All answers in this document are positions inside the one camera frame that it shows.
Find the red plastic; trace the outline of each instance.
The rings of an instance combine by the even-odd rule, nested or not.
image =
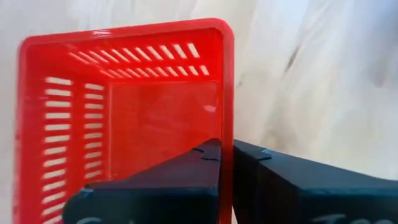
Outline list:
[[[220,222],[230,223],[233,44],[218,19],[26,39],[14,223],[60,223],[85,183],[128,177],[209,138],[223,144]]]

